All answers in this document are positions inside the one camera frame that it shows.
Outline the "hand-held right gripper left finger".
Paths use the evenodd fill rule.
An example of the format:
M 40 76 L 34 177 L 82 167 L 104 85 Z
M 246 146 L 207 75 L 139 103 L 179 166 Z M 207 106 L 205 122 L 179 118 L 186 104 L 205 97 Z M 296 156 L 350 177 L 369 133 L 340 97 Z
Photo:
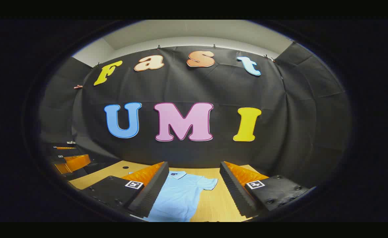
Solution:
M 109 175 L 80 192 L 119 213 L 148 217 L 168 172 L 168 162 L 160 162 L 121 178 Z

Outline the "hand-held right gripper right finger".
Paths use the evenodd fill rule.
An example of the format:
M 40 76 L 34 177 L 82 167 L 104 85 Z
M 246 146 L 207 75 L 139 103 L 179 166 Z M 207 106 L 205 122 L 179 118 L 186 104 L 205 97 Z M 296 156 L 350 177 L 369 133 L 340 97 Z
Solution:
M 267 215 L 310 191 L 285 176 L 268 177 L 226 161 L 220 164 L 220 174 L 240 215 L 247 218 Z

